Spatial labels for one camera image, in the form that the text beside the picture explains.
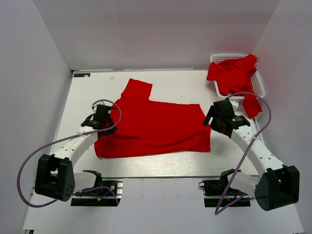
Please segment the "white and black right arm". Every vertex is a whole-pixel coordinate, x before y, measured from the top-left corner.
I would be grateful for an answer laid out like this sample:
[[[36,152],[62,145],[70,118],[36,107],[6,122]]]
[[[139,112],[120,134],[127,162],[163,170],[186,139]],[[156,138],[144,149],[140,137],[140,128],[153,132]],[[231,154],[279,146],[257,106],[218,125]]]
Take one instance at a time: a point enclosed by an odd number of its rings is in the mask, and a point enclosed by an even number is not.
[[[205,196],[219,196],[220,206],[248,202],[255,198],[258,205],[270,211],[299,201],[300,173],[295,166],[287,166],[276,158],[253,132],[244,116],[237,116],[229,99],[216,101],[209,108],[203,122],[212,130],[226,135],[244,152],[258,176],[247,175],[239,167],[221,173],[219,179],[204,180],[199,187]]]

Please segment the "red t shirt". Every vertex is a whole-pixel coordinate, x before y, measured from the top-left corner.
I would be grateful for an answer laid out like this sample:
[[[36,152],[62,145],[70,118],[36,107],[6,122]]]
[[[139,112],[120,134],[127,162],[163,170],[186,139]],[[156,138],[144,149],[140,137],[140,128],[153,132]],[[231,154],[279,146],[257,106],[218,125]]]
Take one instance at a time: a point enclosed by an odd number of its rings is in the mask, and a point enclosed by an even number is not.
[[[210,127],[199,104],[151,101],[152,85],[129,79],[111,118],[115,133],[94,143],[97,157],[122,158],[181,151],[209,152]]]

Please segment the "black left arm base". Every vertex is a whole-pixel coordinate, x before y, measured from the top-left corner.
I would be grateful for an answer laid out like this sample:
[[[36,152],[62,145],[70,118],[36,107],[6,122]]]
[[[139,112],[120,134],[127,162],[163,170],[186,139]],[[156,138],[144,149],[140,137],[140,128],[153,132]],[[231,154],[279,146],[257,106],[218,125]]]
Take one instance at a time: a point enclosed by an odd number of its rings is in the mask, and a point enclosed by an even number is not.
[[[72,196],[72,207],[117,207],[123,189],[123,179],[102,178],[101,183],[97,185],[107,188],[100,188],[90,192],[80,192]]]

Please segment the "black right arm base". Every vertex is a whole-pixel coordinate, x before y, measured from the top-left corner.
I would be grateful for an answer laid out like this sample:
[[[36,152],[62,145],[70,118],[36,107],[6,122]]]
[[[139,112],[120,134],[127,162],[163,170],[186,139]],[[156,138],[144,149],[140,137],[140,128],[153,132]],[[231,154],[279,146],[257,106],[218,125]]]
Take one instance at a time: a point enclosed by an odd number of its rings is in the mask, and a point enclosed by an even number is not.
[[[198,186],[204,193],[204,207],[216,208],[221,195],[228,184],[227,176],[231,176],[234,169],[230,169],[221,173],[219,179],[206,179],[201,181]],[[240,190],[229,188],[225,198],[222,200],[220,207],[230,204],[232,201],[243,195]]]

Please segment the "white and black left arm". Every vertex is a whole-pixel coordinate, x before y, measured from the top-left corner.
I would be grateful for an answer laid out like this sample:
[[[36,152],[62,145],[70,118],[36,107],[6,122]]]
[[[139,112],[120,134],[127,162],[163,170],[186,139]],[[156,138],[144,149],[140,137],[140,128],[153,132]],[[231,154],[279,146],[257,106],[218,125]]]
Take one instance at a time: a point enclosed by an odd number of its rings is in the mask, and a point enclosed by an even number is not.
[[[103,189],[100,173],[83,170],[74,173],[80,157],[99,139],[117,130],[111,118],[112,106],[98,104],[94,113],[81,124],[75,136],[51,155],[42,155],[38,161],[35,193],[60,201],[68,201],[75,193],[88,190],[97,195]]]

